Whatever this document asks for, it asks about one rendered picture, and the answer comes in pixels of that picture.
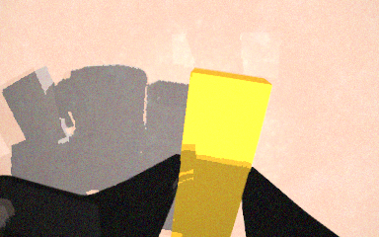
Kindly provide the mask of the yellow bar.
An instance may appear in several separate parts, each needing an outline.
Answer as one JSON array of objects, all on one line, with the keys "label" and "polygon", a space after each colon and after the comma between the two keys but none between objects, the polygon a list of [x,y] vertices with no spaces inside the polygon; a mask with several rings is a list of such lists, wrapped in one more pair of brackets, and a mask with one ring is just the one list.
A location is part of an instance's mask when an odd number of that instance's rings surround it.
[{"label": "yellow bar", "polygon": [[171,237],[231,237],[271,88],[265,78],[190,73]]}]

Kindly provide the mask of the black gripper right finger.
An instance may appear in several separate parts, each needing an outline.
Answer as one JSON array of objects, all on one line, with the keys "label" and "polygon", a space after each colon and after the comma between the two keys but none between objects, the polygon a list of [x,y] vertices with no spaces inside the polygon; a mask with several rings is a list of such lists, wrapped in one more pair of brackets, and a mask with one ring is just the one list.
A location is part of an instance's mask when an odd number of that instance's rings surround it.
[{"label": "black gripper right finger", "polygon": [[340,237],[251,168],[241,196],[246,237]]}]

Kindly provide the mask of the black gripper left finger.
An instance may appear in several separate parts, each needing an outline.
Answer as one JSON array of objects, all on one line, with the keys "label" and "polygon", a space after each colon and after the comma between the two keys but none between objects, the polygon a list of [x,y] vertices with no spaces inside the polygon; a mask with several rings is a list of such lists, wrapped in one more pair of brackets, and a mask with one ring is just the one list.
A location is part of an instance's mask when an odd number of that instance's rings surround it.
[{"label": "black gripper left finger", "polygon": [[177,192],[181,155],[82,196],[0,176],[0,228],[31,237],[159,237]]}]

